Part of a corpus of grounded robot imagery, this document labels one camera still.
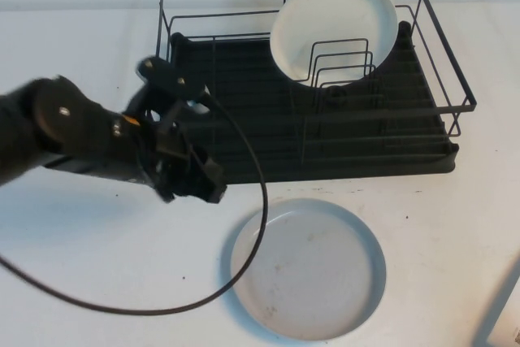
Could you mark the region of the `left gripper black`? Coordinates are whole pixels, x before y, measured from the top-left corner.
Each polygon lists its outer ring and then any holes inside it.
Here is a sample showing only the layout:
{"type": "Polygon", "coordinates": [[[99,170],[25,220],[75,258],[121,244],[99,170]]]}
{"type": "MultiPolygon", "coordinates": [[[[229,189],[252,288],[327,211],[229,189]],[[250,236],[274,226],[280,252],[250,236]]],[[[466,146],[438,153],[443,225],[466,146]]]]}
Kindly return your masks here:
{"type": "Polygon", "coordinates": [[[141,129],[134,136],[136,158],[146,183],[164,202],[198,197],[218,204],[227,190],[223,168],[211,157],[198,157],[186,132],[177,123],[187,102],[152,86],[133,95],[125,116],[141,129]]]}

